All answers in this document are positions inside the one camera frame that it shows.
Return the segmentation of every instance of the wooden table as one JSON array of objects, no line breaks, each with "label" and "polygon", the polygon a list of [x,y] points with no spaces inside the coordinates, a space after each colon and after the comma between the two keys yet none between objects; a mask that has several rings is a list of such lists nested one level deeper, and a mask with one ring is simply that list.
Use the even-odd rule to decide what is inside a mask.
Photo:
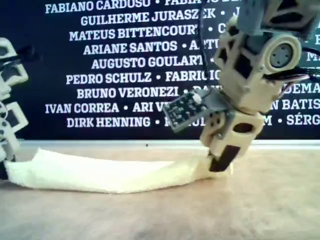
[{"label": "wooden table", "polygon": [[[204,149],[67,148],[112,160],[178,160]],[[20,152],[30,160],[35,149]],[[319,240],[320,151],[250,150],[234,173],[136,194],[0,183],[1,240]]]}]

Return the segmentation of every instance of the black banner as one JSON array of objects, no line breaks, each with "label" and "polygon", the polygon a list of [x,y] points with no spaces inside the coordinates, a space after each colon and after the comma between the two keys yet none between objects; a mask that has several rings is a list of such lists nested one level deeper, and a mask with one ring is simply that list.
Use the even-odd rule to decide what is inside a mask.
[{"label": "black banner", "polygon": [[[34,45],[43,59],[24,67],[29,80],[12,88],[29,125],[26,140],[197,139],[204,120],[179,134],[161,108],[192,88],[205,88],[197,35],[199,0],[5,0],[1,36],[18,49]],[[205,20],[215,52],[241,1],[210,0]],[[320,34],[308,47],[320,46]],[[301,66],[317,68],[304,54]],[[210,84],[219,85],[213,67]],[[320,85],[302,82],[277,100],[258,139],[319,139]]]}]

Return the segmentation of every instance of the black background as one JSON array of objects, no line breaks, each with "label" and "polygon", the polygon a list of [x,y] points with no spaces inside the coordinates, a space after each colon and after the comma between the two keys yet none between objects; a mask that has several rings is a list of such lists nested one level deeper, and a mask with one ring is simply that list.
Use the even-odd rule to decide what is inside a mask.
[{"label": "black background", "polygon": [[[125,53],[121,55],[112,54],[111,56],[84,56],[83,52],[85,45],[90,44],[109,44],[116,42],[143,42],[143,41],[178,41],[178,50],[176,52],[150,52],[143,54],[144,57],[149,56],[170,56],[170,55],[198,55],[197,50],[188,50],[182,48],[182,43],[190,45],[196,36],[172,36],[172,37],[156,37],[136,38],[136,39],[111,39],[107,41],[69,41],[69,31],[83,30],[98,30],[108,28],[131,28],[144,27],[143,23],[128,23],[103,26],[81,26],[80,18],[89,15],[107,15],[117,13],[132,13],[132,12],[154,12],[165,10],[184,10],[195,9],[199,4],[185,4],[164,6],[164,0],[160,0],[159,4],[154,3],[148,8],[134,9],[115,9],[91,12],[71,12],[71,13],[56,13],[45,14],[45,4],[63,3],[67,1],[24,1],[24,0],[5,0],[1,1],[0,20],[1,20],[1,36],[8,38],[13,46],[18,49],[25,45],[34,45],[37,52],[43,56],[41,62],[25,64],[26,71],[29,75],[29,80],[23,84],[13,87],[10,102],[17,101],[26,117],[29,120],[29,125],[21,130],[17,135],[19,138],[26,140],[118,140],[118,139],[197,139],[201,133],[201,127],[189,127],[179,134],[174,134],[169,127],[164,127],[165,120],[161,112],[133,113],[130,111],[135,102],[155,102],[155,101],[171,101],[172,98],[166,99],[136,99],[136,98],[120,98],[106,99],[106,102],[117,102],[120,108],[120,113],[115,114],[95,114],[94,116],[87,115],[72,115],[72,114],[45,114],[45,104],[65,104],[65,103],[81,103],[94,102],[95,100],[78,100],[76,85],[66,85],[66,75],[70,74],[91,74],[91,73],[114,73],[114,72],[152,72],[152,82],[137,83],[137,84],[105,84],[97,86],[98,88],[108,87],[144,87],[144,86],[179,86],[179,93],[183,94],[184,89],[191,89],[193,85],[203,86],[203,81],[199,82],[165,82],[165,71],[186,71],[186,70],[202,70],[202,66],[181,66],[175,68],[127,68],[121,69],[106,69],[106,70],[91,70],[93,59],[95,58],[124,58],[128,56],[137,57],[141,53]],[[241,5],[241,1],[212,3],[212,7],[216,8],[216,16],[214,20],[208,21],[213,27],[212,37],[219,37],[218,24],[225,23],[236,11],[236,7]],[[149,26],[161,25],[187,25],[197,24],[197,20],[180,20],[177,22],[152,22]],[[315,46],[316,39],[309,41],[310,47]],[[301,58],[302,66],[317,66],[317,61],[306,61],[306,55]],[[156,80],[156,75],[161,75],[160,80]],[[94,86],[85,86],[86,88],[94,88]],[[314,94],[286,94],[284,99],[316,99],[319,98],[319,93]],[[123,105],[128,105],[129,110],[122,110]],[[281,110],[279,103],[278,110],[271,110],[272,126],[266,125],[258,139],[264,140],[294,140],[294,139],[319,139],[319,126],[315,125],[287,125],[286,116],[289,114],[296,115],[319,114],[318,109],[293,109]],[[145,128],[67,128],[67,117],[115,117],[115,116],[149,116],[152,119],[151,126]],[[283,119],[282,123],[278,123],[278,119]],[[160,124],[156,125],[154,120],[159,119]]]}]

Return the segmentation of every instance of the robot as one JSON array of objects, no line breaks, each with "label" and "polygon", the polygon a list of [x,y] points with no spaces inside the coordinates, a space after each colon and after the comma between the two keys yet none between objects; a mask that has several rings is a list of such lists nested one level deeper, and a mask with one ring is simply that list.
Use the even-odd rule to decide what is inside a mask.
[{"label": "robot", "polygon": [[[304,51],[319,55],[301,44],[313,35],[319,16],[320,0],[242,0],[213,56],[221,89],[194,89],[163,108],[175,133],[204,117],[199,139],[209,149],[211,172],[225,171],[247,152],[263,130],[264,114],[288,88],[315,80],[316,71],[298,63]],[[198,31],[207,73],[201,19]]]},{"label": "robot", "polygon": [[12,87],[29,79],[24,62],[34,61],[34,49],[26,46],[15,51],[11,42],[0,38],[0,163],[15,161],[20,147],[16,132],[28,125],[28,120],[17,102],[4,104],[10,98]]}]

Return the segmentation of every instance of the white robot part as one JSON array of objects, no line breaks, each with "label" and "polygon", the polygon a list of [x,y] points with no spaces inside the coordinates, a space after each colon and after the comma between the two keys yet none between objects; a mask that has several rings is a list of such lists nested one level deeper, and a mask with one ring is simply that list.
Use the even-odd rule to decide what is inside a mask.
[{"label": "white robot part", "polygon": [[22,109],[17,102],[4,104],[10,97],[12,86],[23,83],[29,76],[22,64],[13,61],[1,61],[17,56],[12,43],[0,38],[0,162],[12,161],[20,147],[16,132],[28,125]]},{"label": "white robot part", "polygon": [[200,105],[202,103],[202,98],[199,94],[195,93],[192,98],[196,104]]}]

